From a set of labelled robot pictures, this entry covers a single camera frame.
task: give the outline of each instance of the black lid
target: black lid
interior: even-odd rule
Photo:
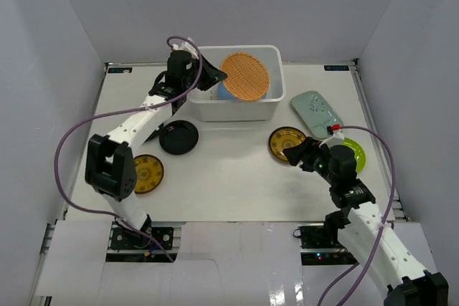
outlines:
[[[174,121],[166,125],[159,135],[159,144],[167,153],[180,156],[191,151],[197,144],[199,133],[188,121]]]

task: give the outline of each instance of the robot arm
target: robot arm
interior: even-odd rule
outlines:
[[[208,90],[226,74],[213,67],[202,57],[202,72],[196,86]],[[176,99],[194,83],[198,71],[196,52],[189,44],[174,47],[167,71],[155,80],[139,111],[107,135],[93,135],[87,146],[85,180],[101,193],[111,208],[135,229],[148,232],[151,220],[133,192],[137,181],[133,157],[138,149],[160,125],[172,117],[185,103],[183,97],[167,105],[151,109],[154,105]],[[141,240],[131,233],[133,240]]]
[[[368,260],[379,230],[383,232],[368,274],[385,298],[384,306],[446,306],[448,283],[441,273],[430,274],[388,225],[370,190],[356,178],[354,152],[339,145],[339,130],[322,143],[306,138],[283,152],[292,166],[317,172],[330,185],[331,199],[340,208],[326,216],[332,242],[346,247],[360,264]]]

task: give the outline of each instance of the purple cable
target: purple cable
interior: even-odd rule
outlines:
[[[188,42],[190,43],[191,46],[193,46],[193,48],[195,48],[195,50],[197,51],[197,54],[198,54],[198,58],[199,58],[199,68],[198,68],[198,72],[197,72],[197,75],[196,75],[196,78],[194,79],[193,81],[193,84],[190,86],[190,88],[188,90],[186,90],[185,92],[181,93],[180,95],[166,101],[166,102],[163,102],[163,103],[160,103],[160,104],[156,104],[156,105],[152,105],[150,107],[148,107],[149,109],[156,109],[158,107],[162,107],[163,105],[168,105],[172,102],[175,102],[183,97],[185,97],[188,93],[190,93],[194,87],[197,85],[198,83],[198,80],[199,78],[201,77],[201,72],[202,72],[202,56],[201,56],[201,52],[199,51],[199,48],[197,47],[197,45],[195,45],[195,43],[193,43],[192,41],[190,41],[189,39],[186,39],[184,37],[180,37],[180,36],[171,36],[167,39],[167,45],[172,47],[172,44],[170,43],[170,41],[172,39],[180,39],[182,41],[185,41],[185,42]],[[140,111],[146,111],[146,108],[145,107],[133,107],[131,109],[126,109],[126,110],[119,110],[119,111],[113,111],[111,113],[104,113],[104,114],[99,114],[99,115],[95,115],[95,116],[92,116],[91,118],[87,118],[85,120],[82,120],[78,123],[76,123],[73,127],[71,127],[65,134],[64,136],[62,136],[62,139],[60,139],[59,143],[57,144],[57,148],[56,148],[56,152],[55,152],[55,160],[54,160],[54,170],[55,170],[55,180],[56,180],[56,185],[57,185],[57,189],[59,190],[59,193],[60,195],[62,196],[62,198],[65,200],[65,202],[67,202],[69,205],[71,205],[73,208],[75,209],[78,209],[79,211],[84,211],[86,213],[91,213],[91,214],[104,214],[104,215],[109,215],[109,216],[114,216],[116,219],[120,219],[123,224],[125,224],[126,227],[128,227],[131,231],[134,231],[135,233],[137,234],[140,234],[141,236],[144,236],[145,238],[149,239],[150,241],[152,241],[153,243],[155,243],[158,248],[164,252],[164,254],[166,255],[166,257],[171,261],[173,262],[174,260],[172,259],[172,257],[167,253],[167,251],[161,246],[161,244],[158,243],[158,241],[156,239],[154,239],[152,236],[148,235],[147,233],[143,233],[142,231],[139,231],[138,229],[134,228],[131,224],[129,224],[127,221],[123,220],[119,215],[117,215],[116,213],[113,213],[111,211],[97,211],[95,209],[88,209],[88,208],[85,208],[85,207],[81,207],[81,206],[78,206],[77,204],[75,204],[72,200],[70,200],[70,198],[67,196],[67,194],[64,192],[64,188],[62,187],[62,183],[61,183],[61,180],[60,180],[60,175],[59,175],[59,155],[60,155],[60,152],[62,150],[62,147],[65,143],[65,141],[67,140],[67,138],[70,136],[70,134],[72,134],[77,128],[81,127],[82,125],[86,124],[86,123],[89,123],[91,121],[94,121],[94,120],[97,120],[99,118],[107,118],[109,116],[114,116],[114,115],[122,115],[122,114],[128,114],[128,113],[138,113]]]
[[[340,279],[342,279],[343,277],[345,277],[348,273],[350,273],[352,270],[356,269],[357,266],[359,265],[359,263],[356,263],[354,264],[352,267],[350,267],[349,269],[347,269],[344,273],[342,273],[341,275],[339,275],[322,293],[322,296],[321,298],[319,299],[318,303],[317,303],[317,306],[321,306],[322,305],[322,302],[323,302],[323,299],[325,299],[325,296],[327,295],[328,292],[330,292],[331,288],[333,288],[334,285],[336,285]]]
[[[360,127],[358,125],[342,125],[340,129],[359,129],[359,130],[364,130],[365,132],[368,132],[375,136],[381,144],[386,148],[387,155],[389,156],[389,162],[390,162],[390,170],[391,170],[391,175],[392,175],[392,183],[390,186],[390,195],[389,195],[389,203],[387,204],[386,211],[384,212],[384,215],[382,216],[381,223],[384,224],[389,217],[390,214],[390,209],[392,208],[392,203],[394,202],[394,197],[395,197],[395,163],[394,163],[394,158],[392,157],[392,153],[389,149],[389,145],[387,145],[386,141],[384,141],[377,133],[375,133],[373,130],[365,128],[365,127]],[[341,299],[336,306],[342,306],[346,301],[352,296],[352,294],[355,292],[357,287],[360,285],[360,282],[363,280],[366,272],[370,268],[370,265],[373,262],[374,255],[376,254],[378,250],[379,243],[382,238],[382,233],[384,231],[384,227],[381,227],[378,231],[376,240],[374,241],[372,250],[370,251],[370,255],[368,257],[368,260],[366,261],[364,268],[362,269],[360,275],[357,277],[356,281],[352,285],[351,289],[344,295],[343,299]],[[327,293],[331,290],[331,288],[338,283],[343,277],[345,277],[348,273],[350,273],[352,270],[354,270],[356,266],[353,266],[351,269],[346,270],[343,274],[339,275],[322,293],[321,298],[319,299],[319,302],[317,306],[321,306],[323,299],[327,295]]]

